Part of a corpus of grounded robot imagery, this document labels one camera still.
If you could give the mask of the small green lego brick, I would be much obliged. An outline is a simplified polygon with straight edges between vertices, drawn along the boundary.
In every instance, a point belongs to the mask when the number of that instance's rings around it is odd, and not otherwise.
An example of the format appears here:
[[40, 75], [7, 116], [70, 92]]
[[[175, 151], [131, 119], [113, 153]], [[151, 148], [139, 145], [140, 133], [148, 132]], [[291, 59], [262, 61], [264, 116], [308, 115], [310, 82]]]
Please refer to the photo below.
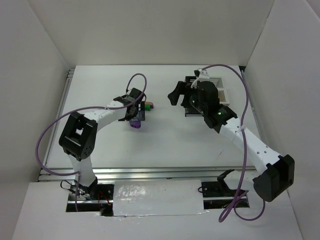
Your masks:
[[145, 109], [146, 111], [150, 111], [152, 108], [151, 108], [150, 105], [146, 104], [146, 105], [144, 106], [144, 109]]

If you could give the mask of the white taped cover panel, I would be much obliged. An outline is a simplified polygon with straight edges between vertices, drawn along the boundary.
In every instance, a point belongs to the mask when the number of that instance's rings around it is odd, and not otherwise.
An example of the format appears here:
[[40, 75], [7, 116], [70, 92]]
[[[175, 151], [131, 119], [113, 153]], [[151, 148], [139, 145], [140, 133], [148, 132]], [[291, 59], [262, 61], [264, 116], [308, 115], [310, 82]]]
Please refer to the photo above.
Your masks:
[[116, 217], [188, 216], [204, 214], [201, 181], [116, 181], [113, 215]]

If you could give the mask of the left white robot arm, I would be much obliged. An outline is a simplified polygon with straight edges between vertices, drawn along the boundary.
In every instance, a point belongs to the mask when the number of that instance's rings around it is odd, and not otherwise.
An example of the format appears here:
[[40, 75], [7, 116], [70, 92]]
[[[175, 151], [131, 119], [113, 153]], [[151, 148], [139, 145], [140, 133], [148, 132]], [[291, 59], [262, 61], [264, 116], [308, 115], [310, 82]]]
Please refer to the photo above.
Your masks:
[[98, 191], [98, 178], [91, 161], [97, 133], [115, 121], [129, 122], [132, 127], [140, 128], [145, 120], [145, 96], [144, 92], [132, 88], [101, 109], [69, 115], [58, 143], [68, 155], [73, 170], [78, 172], [75, 183], [84, 194], [93, 198]]

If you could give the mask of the purple printed lego brick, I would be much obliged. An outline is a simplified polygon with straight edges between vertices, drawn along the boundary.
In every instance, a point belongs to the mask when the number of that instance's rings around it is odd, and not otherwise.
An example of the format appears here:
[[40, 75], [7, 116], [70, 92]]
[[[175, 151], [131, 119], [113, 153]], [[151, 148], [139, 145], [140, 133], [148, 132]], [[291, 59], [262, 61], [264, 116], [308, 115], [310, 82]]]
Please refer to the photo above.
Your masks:
[[149, 106], [151, 106], [151, 107], [154, 106], [154, 104], [153, 104], [152, 102], [150, 102], [150, 101], [145, 101], [145, 104], [146, 104], [146, 105], [149, 105]]

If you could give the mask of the black slotted container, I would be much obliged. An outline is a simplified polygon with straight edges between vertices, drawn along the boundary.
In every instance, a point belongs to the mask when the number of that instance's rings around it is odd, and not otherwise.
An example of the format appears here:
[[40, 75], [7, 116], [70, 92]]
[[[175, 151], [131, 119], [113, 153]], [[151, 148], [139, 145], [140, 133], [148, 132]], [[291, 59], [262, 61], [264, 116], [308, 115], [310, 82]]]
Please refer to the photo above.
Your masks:
[[[192, 84], [196, 80], [196, 76], [186, 76], [185, 77], [185, 82]], [[195, 116], [200, 116], [201, 114], [194, 109], [193, 107], [185, 108], [184, 109], [184, 115], [185, 117], [195, 117]]]

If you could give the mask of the aluminium frame rail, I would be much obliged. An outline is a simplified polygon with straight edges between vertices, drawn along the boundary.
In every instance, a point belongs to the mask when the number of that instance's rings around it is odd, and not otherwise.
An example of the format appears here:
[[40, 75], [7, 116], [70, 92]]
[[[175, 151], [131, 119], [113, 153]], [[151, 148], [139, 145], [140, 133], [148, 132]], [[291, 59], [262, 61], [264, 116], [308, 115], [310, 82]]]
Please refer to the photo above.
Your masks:
[[93, 170], [99, 183], [115, 181], [157, 181], [198, 179], [215, 180], [227, 170], [241, 171], [241, 167], [161, 167], [161, 168], [95, 168]]

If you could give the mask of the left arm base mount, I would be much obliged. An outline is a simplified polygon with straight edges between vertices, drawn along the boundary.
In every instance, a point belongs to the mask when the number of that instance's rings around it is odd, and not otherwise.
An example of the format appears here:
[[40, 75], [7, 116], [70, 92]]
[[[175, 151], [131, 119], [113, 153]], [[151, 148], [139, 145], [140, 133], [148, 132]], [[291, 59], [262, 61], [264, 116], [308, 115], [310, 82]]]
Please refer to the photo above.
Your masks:
[[60, 188], [68, 191], [66, 212], [96, 212], [100, 216], [112, 217], [114, 186], [114, 184], [98, 184], [93, 195], [85, 193], [79, 187], [76, 194], [76, 184], [62, 180]]

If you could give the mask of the purple rounded lego brick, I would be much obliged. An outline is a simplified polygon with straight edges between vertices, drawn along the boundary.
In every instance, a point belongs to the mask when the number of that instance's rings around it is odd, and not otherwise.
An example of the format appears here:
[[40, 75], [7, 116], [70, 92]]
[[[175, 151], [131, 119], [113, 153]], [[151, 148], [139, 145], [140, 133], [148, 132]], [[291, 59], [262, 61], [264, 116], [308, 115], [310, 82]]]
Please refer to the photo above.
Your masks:
[[131, 121], [129, 122], [129, 125], [130, 125], [132, 128], [140, 129], [142, 123], [141, 123], [140, 120], [131, 120]]

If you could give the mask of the white slotted container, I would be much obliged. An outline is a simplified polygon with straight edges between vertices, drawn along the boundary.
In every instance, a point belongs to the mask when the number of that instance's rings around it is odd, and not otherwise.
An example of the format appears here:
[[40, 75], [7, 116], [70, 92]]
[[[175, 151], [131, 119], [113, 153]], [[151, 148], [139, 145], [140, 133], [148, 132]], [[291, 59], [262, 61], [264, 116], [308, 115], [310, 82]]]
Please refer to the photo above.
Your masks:
[[227, 87], [224, 78], [210, 77], [209, 80], [215, 85], [218, 91], [219, 102], [225, 106], [230, 105]]

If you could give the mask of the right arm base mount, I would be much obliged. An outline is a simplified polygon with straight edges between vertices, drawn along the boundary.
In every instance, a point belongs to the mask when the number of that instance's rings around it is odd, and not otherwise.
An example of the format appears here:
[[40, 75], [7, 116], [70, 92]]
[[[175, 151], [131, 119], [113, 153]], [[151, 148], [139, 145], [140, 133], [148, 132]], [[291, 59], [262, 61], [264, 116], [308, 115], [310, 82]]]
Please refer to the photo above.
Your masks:
[[225, 183], [204, 181], [197, 189], [203, 197], [205, 210], [225, 209], [234, 199], [235, 189], [229, 189]]

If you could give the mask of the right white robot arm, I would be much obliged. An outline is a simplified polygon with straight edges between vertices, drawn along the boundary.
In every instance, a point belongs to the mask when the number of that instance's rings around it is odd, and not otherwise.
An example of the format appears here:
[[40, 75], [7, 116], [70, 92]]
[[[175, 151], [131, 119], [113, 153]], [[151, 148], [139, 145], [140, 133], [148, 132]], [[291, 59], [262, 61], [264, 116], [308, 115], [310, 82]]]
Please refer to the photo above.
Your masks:
[[253, 179], [253, 189], [263, 200], [272, 202], [293, 185], [295, 160], [289, 154], [282, 156], [271, 149], [245, 127], [237, 114], [220, 102], [218, 89], [212, 82], [202, 81], [192, 87], [179, 81], [168, 94], [171, 105], [177, 105], [180, 96], [183, 96], [182, 107], [198, 111], [210, 129], [246, 153], [259, 173]]

